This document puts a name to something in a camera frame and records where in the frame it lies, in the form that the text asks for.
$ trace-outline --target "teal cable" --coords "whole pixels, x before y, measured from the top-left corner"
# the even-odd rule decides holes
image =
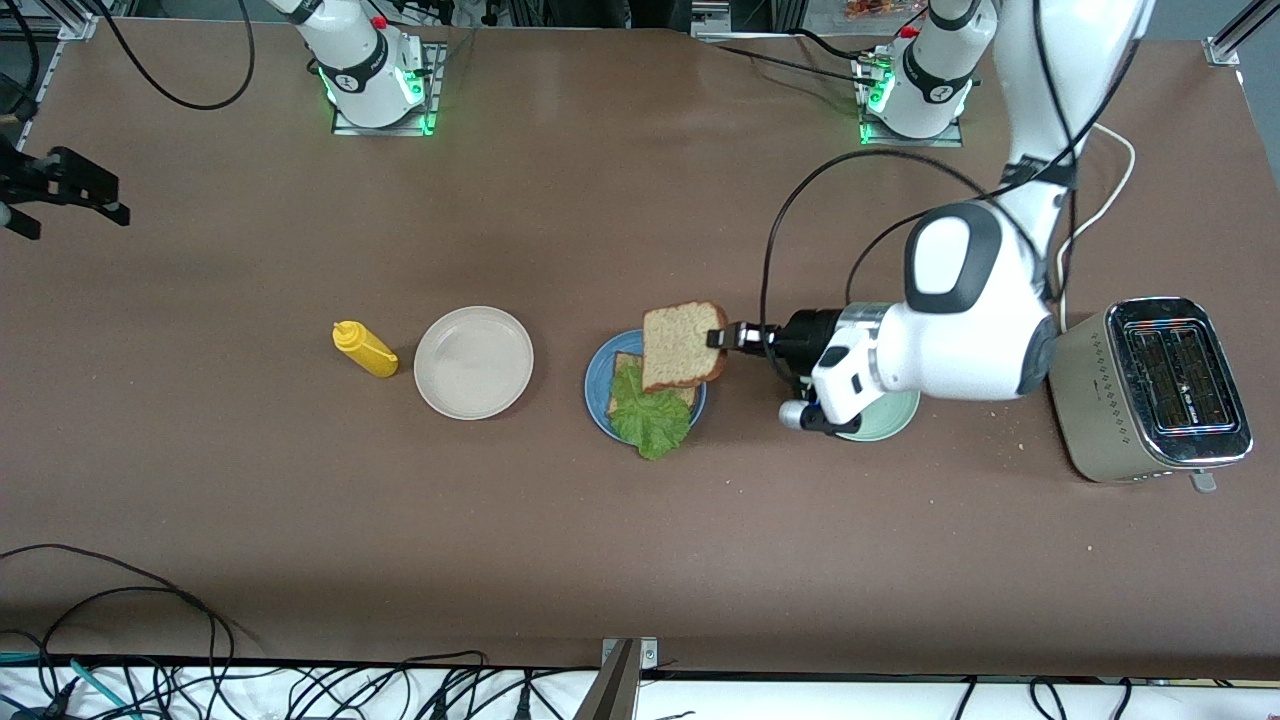
[[[111,688],[109,688],[109,687],[104,685],[101,682],[99,682],[99,679],[95,678],[88,670],[86,670],[83,665],[81,665],[76,660],[72,660],[70,665],[72,665],[72,670],[74,670],[76,674],[79,675],[79,678],[82,680],[84,680],[86,683],[88,683],[90,685],[92,685],[95,691],[102,693],[102,697],[105,697],[106,700],[111,701],[120,710],[124,710],[125,707],[128,707],[128,705],[124,702],[124,700],[120,698],[120,696],[113,693]],[[128,673],[129,669],[124,667],[124,671]],[[142,715],[140,715],[137,712],[131,712],[129,716],[133,717],[133,720],[142,720]]]
[[[32,662],[40,660],[38,652],[0,652],[0,665],[10,662]]]

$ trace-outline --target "bread slice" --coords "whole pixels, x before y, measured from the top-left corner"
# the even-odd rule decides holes
[[[635,366],[639,366],[639,368],[643,369],[644,368],[644,357],[640,356],[640,355],[635,355],[634,352],[614,352],[613,354],[613,372],[614,373],[617,373],[618,370],[621,370],[622,368],[626,368],[628,365],[635,365]],[[682,400],[685,402],[685,405],[689,406],[690,410],[694,409],[694,404],[698,402],[698,388],[694,388],[694,387],[682,387],[682,388],[676,388],[675,392],[676,392],[676,397],[678,397],[680,400]],[[618,401],[613,400],[613,396],[609,396],[609,409],[607,411],[608,415],[609,415],[609,418],[613,416],[613,411],[617,410],[617,407],[618,407]]]
[[[707,347],[707,332],[728,324],[714,302],[694,301],[644,314],[644,391],[698,387],[724,370],[728,352]]]

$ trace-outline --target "green lettuce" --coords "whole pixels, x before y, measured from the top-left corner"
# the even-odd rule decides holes
[[[646,393],[637,365],[618,368],[612,393],[617,407],[609,421],[641,457],[657,460],[680,447],[689,434],[689,406],[673,389]]]

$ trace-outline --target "blue plate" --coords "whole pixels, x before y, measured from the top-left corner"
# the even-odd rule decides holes
[[[586,382],[582,383],[582,395],[586,397],[586,411],[602,430],[618,442],[626,442],[613,432],[609,423],[609,395],[613,392],[613,355],[616,352],[632,352],[644,355],[644,331],[627,331],[614,336],[595,351],[591,364],[586,366]],[[690,425],[698,424],[698,418],[703,415],[707,406],[707,383],[698,386],[698,400],[694,402],[694,411],[690,415]]]

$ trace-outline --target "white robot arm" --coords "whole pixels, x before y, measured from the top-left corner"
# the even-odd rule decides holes
[[[360,0],[268,0],[298,28],[330,101],[353,124],[380,128],[425,101],[417,37],[370,19]]]
[[[1044,59],[1069,132],[1044,79],[1033,3],[1043,5]],[[1152,6],[1153,0],[1005,0],[996,35],[989,0],[934,0],[920,35],[899,46],[899,82],[881,118],[901,135],[941,132],[969,87],[982,38],[996,35],[1012,131],[1002,183],[1015,187],[1000,195],[998,206],[957,202],[919,220],[906,246],[905,302],[803,310],[781,328],[739,323],[712,333],[708,343],[753,354],[769,343],[792,372],[812,379],[815,400],[785,404],[780,419],[828,433],[850,429],[888,392],[1011,400],[1037,388],[1048,374],[1057,337],[1043,300],[1044,258],[1075,173],[1070,160],[1050,163],[1102,102]],[[969,24],[960,26],[965,18]],[[955,58],[950,72],[947,53]],[[913,67],[927,68],[928,77]],[[951,88],[950,96],[943,99],[947,92],[940,87]],[[1076,151],[1083,143],[1082,137]],[[1036,179],[1025,182],[1028,177]]]

